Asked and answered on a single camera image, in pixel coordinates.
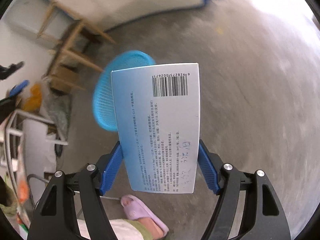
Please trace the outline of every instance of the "plastic bag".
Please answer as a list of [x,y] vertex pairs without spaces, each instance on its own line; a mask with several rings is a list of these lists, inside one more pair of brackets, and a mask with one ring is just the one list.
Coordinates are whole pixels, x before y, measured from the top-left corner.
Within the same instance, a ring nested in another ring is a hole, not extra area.
[[17,170],[17,187],[18,187],[18,201],[20,204],[25,203],[29,198],[29,187],[27,184],[26,171],[24,168],[22,142],[18,146],[18,170]]
[[26,112],[35,112],[40,109],[42,102],[41,84],[35,83],[30,88],[31,97],[23,105],[22,110]]

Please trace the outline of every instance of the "person's leg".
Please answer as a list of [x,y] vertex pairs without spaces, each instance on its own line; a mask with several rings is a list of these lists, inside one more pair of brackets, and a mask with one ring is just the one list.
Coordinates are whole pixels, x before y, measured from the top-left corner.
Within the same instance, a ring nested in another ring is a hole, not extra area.
[[[77,220],[80,235],[90,239],[89,231],[84,220]],[[110,220],[110,225],[118,240],[152,240],[152,234],[138,221],[127,219]]]
[[[130,204],[132,199],[126,198],[123,200],[123,205],[126,206]],[[153,239],[159,239],[164,237],[164,232],[162,229],[151,219],[148,217],[137,219],[145,228],[152,234]]]

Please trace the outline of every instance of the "metal screw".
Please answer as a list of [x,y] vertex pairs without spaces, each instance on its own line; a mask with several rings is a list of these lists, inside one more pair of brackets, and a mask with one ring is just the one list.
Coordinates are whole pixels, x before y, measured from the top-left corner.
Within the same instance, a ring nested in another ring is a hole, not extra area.
[[229,163],[226,163],[225,165],[223,165],[223,167],[227,170],[227,171],[231,171],[232,170],[232,165]]
[[62,176],[62,171],[56,171],[54,174],[57,178]]
[[264,176],[264,171],[258,170],[257,171],[257,175],[260,176],[260,177],[263,177]]
[[94,164],[89,164],[89,165],[87,166],[87,170],[88,170],[88,171],[93,171],[95,168],[96,168],[96,165],[94,165]]

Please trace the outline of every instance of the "blue laundry basket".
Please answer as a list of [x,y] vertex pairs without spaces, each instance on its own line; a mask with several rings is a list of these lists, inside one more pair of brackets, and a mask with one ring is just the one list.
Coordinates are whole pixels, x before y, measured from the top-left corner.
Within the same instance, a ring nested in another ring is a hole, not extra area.
[[93,115],[96,122],[105,130],[117,131],[115,108],[113,104],[111,71],[155,65],[149,55],[130,50],[115,57],[101,74],[93,94]]

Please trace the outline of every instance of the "barcode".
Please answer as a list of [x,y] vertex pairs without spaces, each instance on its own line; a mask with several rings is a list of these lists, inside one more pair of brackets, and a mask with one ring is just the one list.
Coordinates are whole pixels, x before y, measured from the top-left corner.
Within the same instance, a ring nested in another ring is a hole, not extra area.
[[187,96],[187,75],[180,76],[152,76],[152,87],[154,97]]

